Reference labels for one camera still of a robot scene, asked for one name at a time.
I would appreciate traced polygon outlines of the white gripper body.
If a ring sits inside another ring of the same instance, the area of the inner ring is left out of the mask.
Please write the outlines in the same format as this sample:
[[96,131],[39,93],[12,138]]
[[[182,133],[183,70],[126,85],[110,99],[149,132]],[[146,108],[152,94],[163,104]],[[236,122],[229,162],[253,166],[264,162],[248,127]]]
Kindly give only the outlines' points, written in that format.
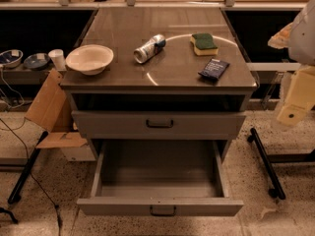
[[305,111],[315,105],[315,67],[301,66],[291,77],[288,102]]

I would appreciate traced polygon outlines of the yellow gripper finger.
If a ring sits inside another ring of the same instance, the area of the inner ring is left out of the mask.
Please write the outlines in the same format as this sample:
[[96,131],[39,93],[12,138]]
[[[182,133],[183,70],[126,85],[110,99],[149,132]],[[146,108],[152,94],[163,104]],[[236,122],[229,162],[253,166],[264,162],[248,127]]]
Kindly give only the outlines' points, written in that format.
[[284,104],[277,115],[277,121],[283,125],[292,127],[300,122],[307,112],[298,106],[292,104]]

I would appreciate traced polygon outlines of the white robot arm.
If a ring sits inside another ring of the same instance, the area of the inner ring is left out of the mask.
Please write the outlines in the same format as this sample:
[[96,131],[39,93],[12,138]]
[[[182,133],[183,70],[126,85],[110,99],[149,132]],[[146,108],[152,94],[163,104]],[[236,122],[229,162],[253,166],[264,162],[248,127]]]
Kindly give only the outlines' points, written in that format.
[[293,127],[315,106],[315,0],[310,0],[294,18],[273,35],[268,45],[288,49],[289,58],[300,67],[289,77],[278,123]]

